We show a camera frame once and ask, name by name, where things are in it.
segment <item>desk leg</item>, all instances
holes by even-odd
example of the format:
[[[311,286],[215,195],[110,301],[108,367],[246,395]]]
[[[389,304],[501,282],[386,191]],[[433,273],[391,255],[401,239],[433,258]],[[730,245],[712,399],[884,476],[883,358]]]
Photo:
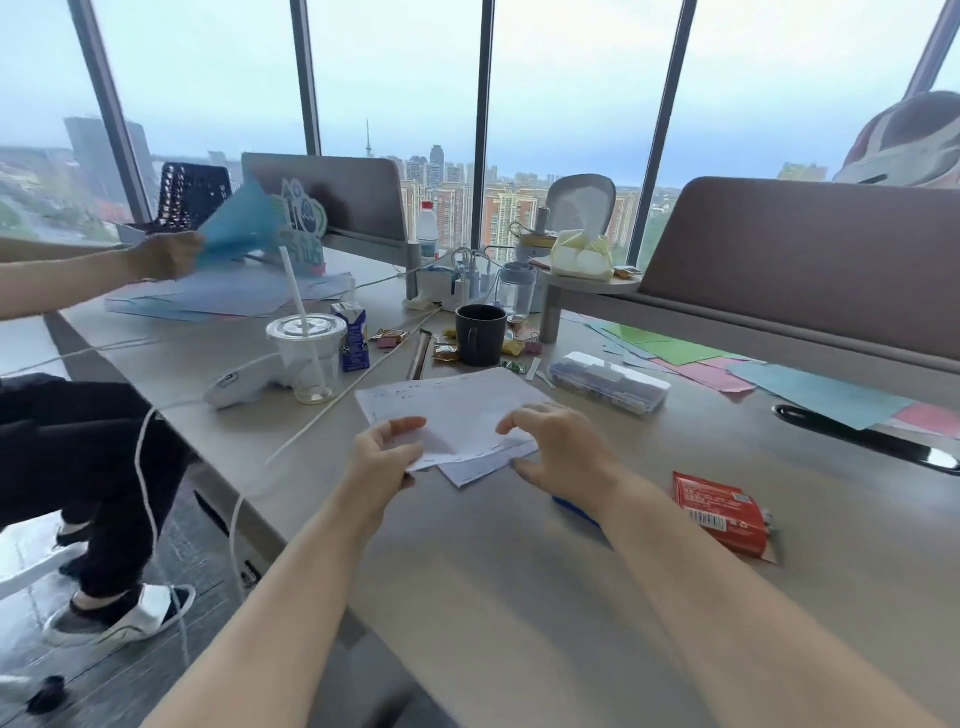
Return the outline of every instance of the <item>desk leg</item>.
[[[543,313],[540,315],[540,341],[543,344],[557,343],[557,335],[560,333],[560,314],[564,311],[560,305],[562,291],[560,286],[546,287],[546,299],[543,302]]]

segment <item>red snack package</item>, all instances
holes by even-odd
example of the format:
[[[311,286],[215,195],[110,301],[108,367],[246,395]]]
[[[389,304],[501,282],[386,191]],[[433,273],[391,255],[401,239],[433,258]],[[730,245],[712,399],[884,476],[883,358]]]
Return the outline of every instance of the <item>red snack package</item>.
[[[763,512],[750,496],[739,488],[683,473],[673,473],[673,487],[677,505],[714,539],[736,553],[777,563]]]

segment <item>black pants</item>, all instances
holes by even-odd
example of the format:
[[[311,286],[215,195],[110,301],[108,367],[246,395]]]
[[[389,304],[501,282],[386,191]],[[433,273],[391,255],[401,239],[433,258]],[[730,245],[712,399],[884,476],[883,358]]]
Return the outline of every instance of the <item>black pants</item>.
[[[133,454],[150,405],[128,384],[31,375],[0,381],[0,527],[61,510],[93,519],[81,589],[132,588],[153,536]],[[173,507],[189,448],[160,419],[147,427],[140,465],[157,528]]]

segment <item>white paper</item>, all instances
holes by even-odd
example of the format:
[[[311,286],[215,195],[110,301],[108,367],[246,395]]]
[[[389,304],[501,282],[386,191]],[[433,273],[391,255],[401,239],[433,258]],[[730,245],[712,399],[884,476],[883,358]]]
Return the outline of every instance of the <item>white paper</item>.
[[[474,480],[479,480],[490,473],[496,473],[501,468],[506,468],[515,457],[532,455],[538,449],[537,442],[531,441],[523,445],[517,445],[515,448],[495,452],[492,455],[468,460],[465,463],[446,463],[440,466],[440,472],[446,475],[455,486],[463,488]]]
[[[426,427],[397,438],[399,444],[423,443],[423,457],[411,471],[444,463],[463,463],[530,442],[515,429],[496,434],[496,425],[523,404],[552,401],[519,376],[496,367],[476,374],[401,381],[356,393],[371,423],[420,415]]]

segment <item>plastic bottle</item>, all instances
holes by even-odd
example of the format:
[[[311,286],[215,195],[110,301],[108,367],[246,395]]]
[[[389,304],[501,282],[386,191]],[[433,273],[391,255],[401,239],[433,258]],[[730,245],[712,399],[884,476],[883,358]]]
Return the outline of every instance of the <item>plastic bottle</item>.
[[[429,260],[437,256],[437,243],[440,242],[440,230],[437,227],[437,213],[433,211],[433,203],[420,203],[420,213],[417,215],[417,242],[420,243],[420,255]]]

